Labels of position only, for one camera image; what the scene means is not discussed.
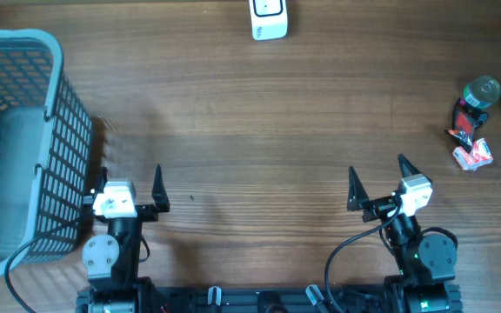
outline small object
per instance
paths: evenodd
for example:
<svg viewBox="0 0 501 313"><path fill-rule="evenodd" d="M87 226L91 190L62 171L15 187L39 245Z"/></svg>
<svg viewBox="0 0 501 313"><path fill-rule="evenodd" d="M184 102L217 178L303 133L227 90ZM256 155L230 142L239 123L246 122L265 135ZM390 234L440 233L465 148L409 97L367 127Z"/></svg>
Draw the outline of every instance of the small object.
<svg viewBox="0 0 501 313"><path fill-rule="evenodd" d="M447 130L447 133L450 136L454 137L456 142L467 151L467 153L471 152L473 149L472 137L467 135L466 131L462 130Z"/></svg>
<svg viewBox="0 0 501 313"><path fill-rule="evenodd" d="M110 235L94 236L84 245L82 258L89 276L103 276L119 258L119 243Z"/></svg>
<svg viewBox="0 0 501 313"><path fill-rule="evenodd" d="M468 104L463 98L459 98L458 102L464 107L465 111L476 121L475 129L479 129L484 125L484 123L486 123L486 121L488 120L488 113Z"/></svg>
<svg viewBox="0 0 501 313"><path fill-rule="evenodd" d="M137 217L135 185L127 180L110 180L104 192L96 195L94 214L105 218Z"/></svg>
<svg viewBox="0 0 501 313"><path fill-rule="evenodd" d="M463 147L457 147L453 156L463 170L476 170L477 168L492 163L494 158L484 138L478 139L473 145L471 153L467 153Z"/></svg>
<svg viewBox="0 0 501 313"><path fill-rule="evenodd" d="M328 309L324 305L324 296L322 296L322 292L315 284L309 285L304 291L311 300L312 306L317 307L318 312L320 313L328 313Z"/></svg>
<svg viewBox="0 0 501 313"><path fill-rule="evenodd" d="M473 137L477 121L465 109L467 104L463 99L458 99L453 107L451 130L446 132L455 138L456 143L462 146L467 153L471 152Z"/></svg>
<svg viewBox="0 0 501 313"><path fill-rule="evenodd" d="M222 289L213 286L208 289L208 306L212 312L219 312L222 306Z"/></svg>
<svg viewBox="0 0 501 313"><path fill-rule="evenodd" d="M469 83L463 90L463 98L471 106L486 109L496 103L501 96L500 84L496 79L483 76Z"/></svg>
<svg viewBox="0 0 501 313"><path fill-rule="evenodd" d="M170 211L170 199L167 197L167 192L164 186L164 176L162 175L162 166L156 166L154 173L154 183L152 184L152 199L160 213L167 213Z"/></svg>
<svg viewBox="0 0 501 313"><path fill-rule="evenodd" d="M417 210L425 207L432 195L432 182L423 174L416 174L401 179L399 189L405 193L401 195L401 212L406 216L415 216Z"/></svg>
<svg viewBox="0 0 501 313"><path fill-rule="evenodd" d="M249 6L255 40L278 39L287 35L285 0L249 0Z"/></svg>

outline wooden table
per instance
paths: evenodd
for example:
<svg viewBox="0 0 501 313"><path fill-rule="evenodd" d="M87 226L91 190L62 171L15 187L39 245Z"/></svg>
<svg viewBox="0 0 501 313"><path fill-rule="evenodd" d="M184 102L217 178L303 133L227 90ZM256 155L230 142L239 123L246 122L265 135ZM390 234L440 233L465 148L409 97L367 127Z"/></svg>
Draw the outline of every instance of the wooden table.
<svg viewBox="0 0 501 313"><path fill-rule="evenodd" d="M130 177L147 202L162 164L171 213L144 225L152 254L140 276L321 283L332 249L377 225L346 211L347 168L385 196L401 152L436 183L421 226L459 237L465 311L501 312L501 103L477 131L493 164L462 171L443 132L468 82L501 83L501 2L290 1L289 15L288 37L265 43L251 37L246 1L0 7L0 28L40 28L62 43L98 125L93 169L101 161ZM371 236L337 257L331 277L396 273ZM12 280L35 310L68 312L85 275L79 249ZM3 279L1 311L20 311Z"/></svg>

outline snack wrapper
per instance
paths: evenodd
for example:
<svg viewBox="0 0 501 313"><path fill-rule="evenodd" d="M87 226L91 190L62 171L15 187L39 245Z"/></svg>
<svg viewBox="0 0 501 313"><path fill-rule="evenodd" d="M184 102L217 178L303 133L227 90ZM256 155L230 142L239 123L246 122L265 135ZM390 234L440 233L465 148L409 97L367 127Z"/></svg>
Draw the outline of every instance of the snack wrapper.
<svg viewBox="0 0 501 313"><path fill-rule="evenodd" d="M455 142L462 146L467 153L473 149L473 137L477 121L462 105L463 99L458 99L453 108L453 119L451 120L451 130L446 132L451 135Z"/></svg>
<svg viewBox="0 0 501 313"><path fill-rule="evenodd" d="M484 138L478 139L473 144L471 153L467 153L463 147L457 147L453 151L453 157L463 170L476 170L483 165L492 163L494 160Z"/></svg>

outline green bottle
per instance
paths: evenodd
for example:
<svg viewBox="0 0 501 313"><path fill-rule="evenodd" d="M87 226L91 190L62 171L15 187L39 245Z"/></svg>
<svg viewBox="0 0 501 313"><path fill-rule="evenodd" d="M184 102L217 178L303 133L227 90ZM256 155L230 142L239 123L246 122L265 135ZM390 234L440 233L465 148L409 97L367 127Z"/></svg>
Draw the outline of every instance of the green bottle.
<svg viewBox="0 0 501 313"><path fill-rule="evenodd" d="M479 109L486 109L501 96L500 84L492 77L479 77L463 90L465 101Z"/></svg>

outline black cable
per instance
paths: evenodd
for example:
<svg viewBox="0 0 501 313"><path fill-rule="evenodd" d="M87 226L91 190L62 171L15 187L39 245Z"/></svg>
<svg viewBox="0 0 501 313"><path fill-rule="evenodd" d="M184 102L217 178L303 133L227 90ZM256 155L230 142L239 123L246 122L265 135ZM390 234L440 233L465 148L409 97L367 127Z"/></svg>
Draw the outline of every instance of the black cable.
<svg viewBox="0 0 501 313"><path fill-rule="evenodd" d="M150 257L150 247L148 246L148 243L146 243L146 239L144 239L144 236L140 235L140 240L143 242L144 247L146 248L146 257L144 259L138 260L139 263L142 263Z"/></svg>
<svg viewBox="0 0 501 313"><path fill-rule="evenodd" d="M28 241L27 243L23 244L20 248L17 249L17 251L15 251L15 253L13 253L10 257L9 257L9 261L7 261L7 264L5 264L5 270L3 272L3 275L5 276L5 283L7 284L7 288L9 289L11 295L13 295L13 297L15 297L15 300L17 300L17 302L23 307L23 309L25 309L27 312L29 313L36 313L30 306L28 306L28 304L26 304L26 302L18 295L17 291L15 290L15 287L13 287L13 284L12 282L10 281L10 266L13 264L13 260L15 260L15 258L17 258L17 256L19 254L21 254L21 252L23 252L23 250L25 250L26 248L30 247L32 244L34 244L35 242L37 242L38 240L40 239L44 239L46 238L47 236L55 233L55 232L58 232L59 230L64 230L66 229L67 227L70 227L78 222L81 221L81 217L78 217L68 223L63 223L61 226L57 226L56 228L54 228L53 230L48 230L46 232L44 232L42 235L40 236L37 236L35 238L33 238L32 240Z"/></svg>
<svg viewBox="0 0 501 313"><path fill-rule="evenodd" d="M426 234L427 232L432 232L432 231L447 236L448 238L450 238L453 241L453 245L456 246L456 249L458 248L458 245L459 245L458 238L455 235L453 235L453 233L451 233L451 231L445 230L441 227L429 227L429 228L421 231L418 234L418 239L422 238L423 235Z"/></svg>
<svg viewBox="0 0 501 313"><path fill-rule="evenodd" d="M391 255L393 255L393 250L391 249L391 247L388 244L388 242L386 242L386 240L384 238L384 235L382 235L382 229L380 229L378 231L378 234L380 235L380 239L382 240L382 243L384 243L384 246L386 247L386 249L390 252Z"/></svg>
<svg viewBox="0 0 501 313"><path fill-rule="evenodd" d="M330 265L331 265L331 261L333 260L334 256L336 256L336 254L341 249L343 249L345 246L349 245L350 243L353 243L353 242L357 241L358 239L361 239L362 237L374 234L375 232L386 228L388 225L391 224L391 222L393 222L396 219L396 217L399 215L400 211L401 211L401 206L397 207L396 212L385 223L382 223L382 224L378 225L377 227L375 227L375 228L373 228L371 230L367 230L364 233L358 234L356 236L353 236L353 237L345 240L344 242L340 243L331 252L330 257L328 257L328 261L326 262L326 267L324 269L324 286L326 288L326 293L328 294L328 297L330 298L331 304L336 308L336 310L338 312L344 313L344 311L341 309L341 307L339 306L339 304L337 304L336 299L334 299L334 296L331 294L331 290L330 290Z"/></svg>

